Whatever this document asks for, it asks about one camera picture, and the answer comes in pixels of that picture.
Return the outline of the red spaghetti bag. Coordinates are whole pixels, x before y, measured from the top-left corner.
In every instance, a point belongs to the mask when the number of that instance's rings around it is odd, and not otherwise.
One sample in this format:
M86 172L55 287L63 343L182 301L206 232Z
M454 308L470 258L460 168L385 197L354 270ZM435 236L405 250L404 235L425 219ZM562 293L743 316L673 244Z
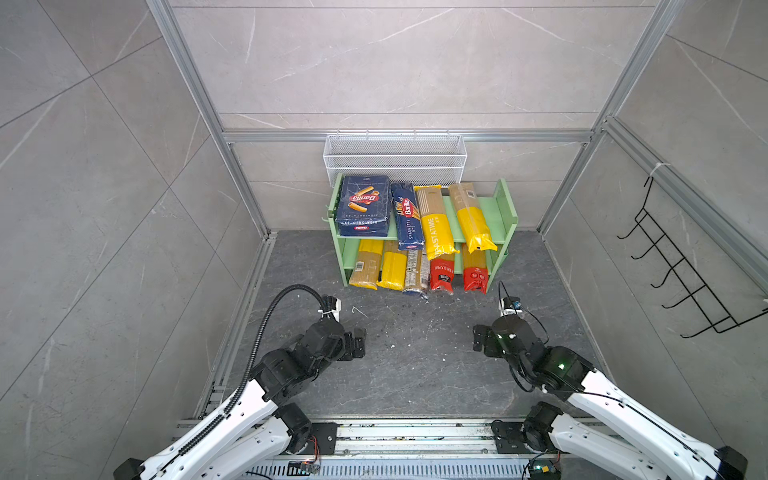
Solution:
M440 255L430 261L430 290L453 294L455 255Z
M471 250L467 244L462 244L461 257L464 291L485 294L489 283L486 253L481 250Z

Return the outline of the clear white-label spaghetti bag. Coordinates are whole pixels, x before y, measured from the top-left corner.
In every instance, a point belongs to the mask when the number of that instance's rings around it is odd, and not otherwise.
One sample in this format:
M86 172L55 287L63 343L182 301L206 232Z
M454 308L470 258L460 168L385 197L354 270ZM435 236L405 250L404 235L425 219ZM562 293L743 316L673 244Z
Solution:
M427 297L429 289L429 262L423 250L409 250L403 292L407 295Z

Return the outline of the large yellow spaghetti bag front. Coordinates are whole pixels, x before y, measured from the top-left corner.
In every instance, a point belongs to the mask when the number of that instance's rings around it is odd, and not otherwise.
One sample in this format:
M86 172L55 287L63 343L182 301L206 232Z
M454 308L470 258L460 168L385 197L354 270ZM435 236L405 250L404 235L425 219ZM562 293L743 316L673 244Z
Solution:
M395 240L385 240L377 286L402 292L405 285L407 262L407 253L398 249L398 243Z

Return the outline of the yellow spaghetti bag with lettering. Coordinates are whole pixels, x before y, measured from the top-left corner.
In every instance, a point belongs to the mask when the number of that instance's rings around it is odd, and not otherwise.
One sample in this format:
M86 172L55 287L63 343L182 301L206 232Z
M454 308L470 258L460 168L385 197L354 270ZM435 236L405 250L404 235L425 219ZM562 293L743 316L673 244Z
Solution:
M417 186L415 193L420 208L427 258L432 261L440 256L455 254L457 250L441 189L438 186Z

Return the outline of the blue Barilla spaghetti box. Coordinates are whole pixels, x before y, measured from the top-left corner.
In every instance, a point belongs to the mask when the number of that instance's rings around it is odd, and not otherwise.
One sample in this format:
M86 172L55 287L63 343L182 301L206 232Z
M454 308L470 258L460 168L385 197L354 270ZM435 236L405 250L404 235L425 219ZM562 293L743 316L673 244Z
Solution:
M398 248L401 251L423 249L425 237L413 185L411 183L392 183L391 195Z

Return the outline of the blue Barilla rigatoni box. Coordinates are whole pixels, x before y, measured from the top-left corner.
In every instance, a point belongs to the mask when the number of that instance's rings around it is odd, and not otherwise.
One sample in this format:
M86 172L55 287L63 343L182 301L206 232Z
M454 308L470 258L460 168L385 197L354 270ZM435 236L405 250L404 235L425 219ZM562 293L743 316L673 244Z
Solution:
M342 179L335 224L344 237L384 237L392 208L385 175L347 175Z

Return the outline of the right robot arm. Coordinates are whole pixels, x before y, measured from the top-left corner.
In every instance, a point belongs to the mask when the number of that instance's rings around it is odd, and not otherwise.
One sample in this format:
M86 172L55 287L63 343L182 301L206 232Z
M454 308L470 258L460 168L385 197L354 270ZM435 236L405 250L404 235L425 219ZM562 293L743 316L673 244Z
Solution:
M743 479L746 457L715 448L674 427L619 389L575 351L549 346L510 314L473 328L473 348L504 360L519 387L553 395L611 429L597 431L559 407L534 405L517 432L495 420L498 444L522 442L538 454L576 455L622 479Z

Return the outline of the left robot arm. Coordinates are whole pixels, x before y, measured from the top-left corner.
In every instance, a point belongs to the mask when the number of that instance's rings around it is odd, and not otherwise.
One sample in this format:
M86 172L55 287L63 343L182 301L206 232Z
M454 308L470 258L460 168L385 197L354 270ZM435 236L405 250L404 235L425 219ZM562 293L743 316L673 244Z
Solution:
M266 353L245 386L179 440L146 460L125 460L113 477L234 479L260 460L303 450L312 423L290 399L332 363L363 358L365 340L363 328L320 319L294 343Z

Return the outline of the green wooden two-tier shelf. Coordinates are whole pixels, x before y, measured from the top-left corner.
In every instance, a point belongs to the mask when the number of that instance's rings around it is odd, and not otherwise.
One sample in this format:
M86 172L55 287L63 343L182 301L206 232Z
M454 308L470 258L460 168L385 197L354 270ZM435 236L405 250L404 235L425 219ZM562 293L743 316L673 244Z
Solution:
M370 238L375 240L397 240L396 227L391 214L388 223L388 232L385 236L380 237L356 237L356 236L343 236L339 233L337 224L335 221L336 213L339 210L340 200L342 198L341 188L343 183L343 174L338 174L334 183L332 191L332 198L330 205L327 209L327 217L329 222L329 228L331 231L333 244L335 248L336 260L338 262L338 269L341 274L341 284L343 287L349 285L349 278L353 272L353 269L357 261L357 253L359 242L362 239ZM465 238L460 229L460 225L455 214L448 190L442 189L443 202L448 216L451 232L453 234L453 240L456 247L459 249L460 244L464 244ZM492 283L495 275L498 273L501 265L507 259L509 253L509 245L513 234L518 226L518 214L515 209L513 200L511 198L509 188L506 180L500 179L496 183L496 187L492 196L481 196L478 198L481 210L483 212L486 224L491 232L492 240L497 245L497 250L487 250L486 254L486 266L488 268L488 287ZM456 275L463 274L463 259L461 253L455 254L454 271Z

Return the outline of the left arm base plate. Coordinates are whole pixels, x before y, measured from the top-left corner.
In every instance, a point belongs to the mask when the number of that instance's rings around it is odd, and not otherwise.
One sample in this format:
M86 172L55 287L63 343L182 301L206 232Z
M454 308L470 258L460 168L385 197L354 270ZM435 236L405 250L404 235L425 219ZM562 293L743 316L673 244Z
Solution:
M340 425L334 422L311 423L297 432L289 431L286 454L325 456L335 453Z

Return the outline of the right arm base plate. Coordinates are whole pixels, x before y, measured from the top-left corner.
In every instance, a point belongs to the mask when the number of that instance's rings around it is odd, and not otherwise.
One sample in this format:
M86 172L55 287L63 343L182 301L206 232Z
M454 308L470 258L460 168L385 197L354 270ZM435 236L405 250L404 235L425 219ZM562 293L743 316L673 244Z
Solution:
M538 420L508 422L494 420L491 424L493 440L499 454L557 452L550 438L553 429Z

